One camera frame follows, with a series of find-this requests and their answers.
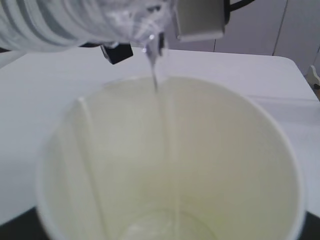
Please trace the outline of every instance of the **clear plastic bottle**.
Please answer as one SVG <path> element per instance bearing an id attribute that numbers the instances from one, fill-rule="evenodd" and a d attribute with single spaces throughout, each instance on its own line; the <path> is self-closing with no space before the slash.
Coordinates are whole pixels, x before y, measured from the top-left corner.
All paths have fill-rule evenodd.
<path id="1" fill-rule="evenodd" d="M 0 48 L 58 52 L 87 42 L 145 45 L 175 0 L 1 0 Z"/>

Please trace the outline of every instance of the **white paper cup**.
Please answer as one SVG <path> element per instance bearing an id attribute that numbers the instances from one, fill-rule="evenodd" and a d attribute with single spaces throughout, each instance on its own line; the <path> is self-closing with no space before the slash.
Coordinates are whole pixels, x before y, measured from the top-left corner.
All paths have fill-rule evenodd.
<path id="1" fill-rule="evenodd" d="M 79 99 L 38 166 L 53 240 L 295 240 L 305 216 L 293 149 L 258 105 L 175 77 Z"/>

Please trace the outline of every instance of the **water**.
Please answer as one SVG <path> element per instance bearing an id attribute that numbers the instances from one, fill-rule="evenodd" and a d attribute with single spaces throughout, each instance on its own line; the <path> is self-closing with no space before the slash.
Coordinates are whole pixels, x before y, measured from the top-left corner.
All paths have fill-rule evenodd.
<path id="1" fill-rule="evenodd" d="M 177 141 L 174 133 L 175 130 L 170 128 L 170 126 L 174 126 L 175 106 L 173 104 L 173 96 L 169 95 L 169 97 L 163 100 L 161 99 L 161 96 L 158 95 L 161 84 L 168 80 L 167 69 L 165 66 L 169 58 L 167 54 L 168 45 L 165 39 L 165 35 L 163 33 L 160 33 L 159 35 L 151 35 L 149 39 L 150 42 L 146 45 L 143 51 L 146 53 L 151 67 L 154 91 L 157 95 L 160 116 L 162 118 L 161 121 L 163 129 L 165 131 L 164 134 L 167 136 L 167 142 L 164 142 L 163 145 L 166 146 L 166 155 L 171 171 L 170 177 L 172 186 L 170 187 L 173 194 L 173 217 L 170 219 L 170 216 L 172 215 L 167 213 L 167 224 L 173 226 L 173 239 L 180 240 L 180 191 L 178 170 L 179 163 L 177 162 L 178 156 L 176 148 Z"/>

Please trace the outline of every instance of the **table surface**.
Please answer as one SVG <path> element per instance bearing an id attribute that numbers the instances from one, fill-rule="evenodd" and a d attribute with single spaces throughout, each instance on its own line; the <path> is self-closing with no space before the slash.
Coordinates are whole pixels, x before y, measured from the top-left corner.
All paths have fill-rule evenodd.
<path id="1" fill-rule="evenodd" d="M 38 153 L 64 110 L 109 81 L 150 74 L 141 49 L 133 51 L 134 57 L 117 65 L 98 48 L 76 48 L 27 54 L 0 69 L 0 224 L 36 204 Z M 171 50 L 167 71 L 220 83 L 269 112 L 289 137 L 304 172 L 306 209 L 320 216 L 320 103 L 293 61 Z"/>

